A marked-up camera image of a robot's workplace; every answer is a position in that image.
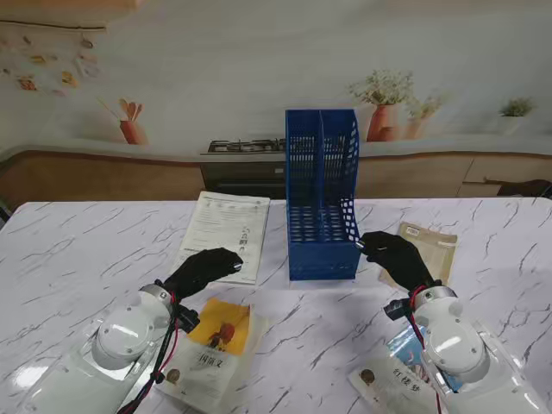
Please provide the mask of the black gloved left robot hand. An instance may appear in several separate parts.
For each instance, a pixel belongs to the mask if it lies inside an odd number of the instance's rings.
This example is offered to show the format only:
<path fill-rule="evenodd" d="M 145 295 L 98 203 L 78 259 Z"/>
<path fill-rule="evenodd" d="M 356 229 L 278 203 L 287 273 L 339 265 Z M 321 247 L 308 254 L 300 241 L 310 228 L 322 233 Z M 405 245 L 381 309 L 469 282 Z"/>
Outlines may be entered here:
<path fill-rule="evenodd" d="M 187 258 L 163 286 L 181 300 L 201 292 L 210 282 L 239 272 L 242 264 L 240 256 L 226 248 L 202 250 Z"/>

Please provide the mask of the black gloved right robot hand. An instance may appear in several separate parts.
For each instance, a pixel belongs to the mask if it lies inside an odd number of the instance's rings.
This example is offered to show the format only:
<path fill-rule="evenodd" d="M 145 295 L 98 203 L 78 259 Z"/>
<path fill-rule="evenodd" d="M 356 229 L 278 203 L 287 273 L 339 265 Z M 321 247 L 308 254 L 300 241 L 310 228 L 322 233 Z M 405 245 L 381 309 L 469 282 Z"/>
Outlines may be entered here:
<path fill-rule="evenodd" d="M 416 246 L 400 235 L 366 232 L 355 245 L 368 262 L 384 268 L 392 280 L 408 292 L 422 285 L 432 287 L 435 284 Z"/>

